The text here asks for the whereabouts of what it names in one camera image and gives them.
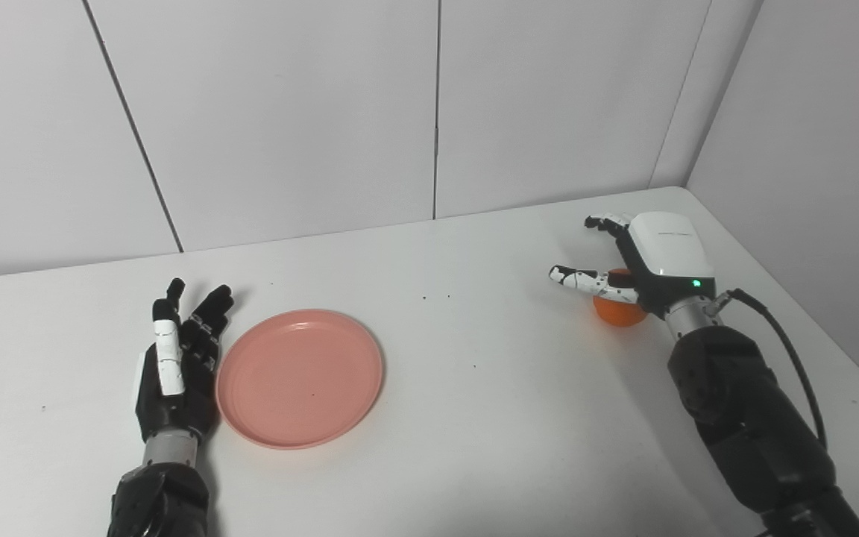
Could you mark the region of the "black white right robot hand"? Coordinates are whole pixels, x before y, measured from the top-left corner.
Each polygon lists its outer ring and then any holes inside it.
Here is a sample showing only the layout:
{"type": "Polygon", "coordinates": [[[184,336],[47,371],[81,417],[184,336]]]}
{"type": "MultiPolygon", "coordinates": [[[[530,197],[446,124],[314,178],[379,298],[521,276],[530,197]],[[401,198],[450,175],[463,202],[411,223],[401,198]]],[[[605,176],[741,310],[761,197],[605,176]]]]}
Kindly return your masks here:
{"type": "Polygon", "coordinates": [[[584,225],[614,238],[625,272],[555,265],[549,279],[556,284],[617,304],[634,304],[658,318],[688,299],[710,301],[718,295],[714,268],[688,217],[661,211],[634,217],[599,213],[588,216],[584,225]]]}

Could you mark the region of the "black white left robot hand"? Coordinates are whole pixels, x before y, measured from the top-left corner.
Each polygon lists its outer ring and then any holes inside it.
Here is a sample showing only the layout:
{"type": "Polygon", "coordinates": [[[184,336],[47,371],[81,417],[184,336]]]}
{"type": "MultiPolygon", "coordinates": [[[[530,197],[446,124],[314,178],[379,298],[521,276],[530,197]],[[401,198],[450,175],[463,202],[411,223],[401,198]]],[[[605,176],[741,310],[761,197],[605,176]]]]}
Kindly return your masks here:
{"type": "Polygon", "coordinates": [[[203,442],[217,424],[219,340],[234,297],[228,285],[220,285],[183,318],[184,289],[182,279],[173,279],[165,296],[152,306],[154,343],[142,361],[134,404],[143,441],[167,430],[184,430],[203,442]]]}

